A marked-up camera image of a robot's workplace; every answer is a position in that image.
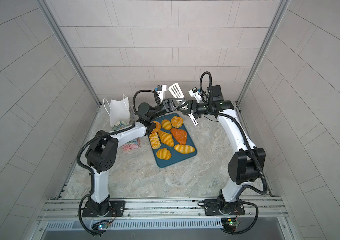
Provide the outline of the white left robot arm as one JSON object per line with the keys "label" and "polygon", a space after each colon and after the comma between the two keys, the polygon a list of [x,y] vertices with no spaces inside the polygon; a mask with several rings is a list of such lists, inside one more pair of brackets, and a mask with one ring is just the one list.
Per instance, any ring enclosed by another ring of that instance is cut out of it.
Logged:
{"label": "white left robot arm", "polygon": [[83,146],[78,153],[77,160],[81,161],[81,155],[86,150],[85,157],[88,164],[84,168],[90,171],[91,176],[91,191],[86,203],[87,209],[99,216],[104,216],[109,212],[109,170],[116,162],[118,148],[134,139],[149,135],[155,128],[153,120],[174,112],[184,101],[184,98],[165,99],[155,107],[148,103],[141,103],[138,110],[135,111],[139,117],[137,122],[114,132],[99,131]]}

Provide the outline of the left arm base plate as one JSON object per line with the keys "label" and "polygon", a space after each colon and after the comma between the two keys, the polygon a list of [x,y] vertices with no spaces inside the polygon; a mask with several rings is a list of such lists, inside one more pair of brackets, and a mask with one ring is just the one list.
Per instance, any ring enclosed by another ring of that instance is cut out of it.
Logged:
{"label": "left arm base plate", "polygon": [[105,203],[96,203],[90,200],[82,208],[82,217],[85,218],[102,218],[102,217],[122,217],[125,210],[125,201],[108,201]]}

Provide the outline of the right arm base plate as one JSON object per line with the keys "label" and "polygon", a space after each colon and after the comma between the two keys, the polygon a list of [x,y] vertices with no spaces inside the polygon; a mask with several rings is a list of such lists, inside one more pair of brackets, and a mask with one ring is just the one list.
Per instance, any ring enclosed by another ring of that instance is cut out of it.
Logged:
{"label": "right arm base plate", "polygon": [[224,199],[206,199],[198,205],[204,208],[206,216],[243,216],[245,210],[240,202],[225,202]]}

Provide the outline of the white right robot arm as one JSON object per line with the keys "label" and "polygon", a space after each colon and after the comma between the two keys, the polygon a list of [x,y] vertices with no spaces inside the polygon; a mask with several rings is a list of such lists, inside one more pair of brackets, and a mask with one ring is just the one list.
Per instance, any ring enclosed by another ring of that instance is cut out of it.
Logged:
{"label": "white right robot arm", "polygon": [[227,166],[229,180],[217,198],[220,211],[228,214],[234,207],[240,207],[240,195],[247,188],[266,195],[268,185],[263,172],[265,151],[257,148],[244,132],[233,103],[223,99],[220,86],[208,87],[207,93],[193,88],[189,94],[195,99],[182,104],[186,109],[181,112],[194,121],[203,115],[215,116],[233,148],[234,155]]}

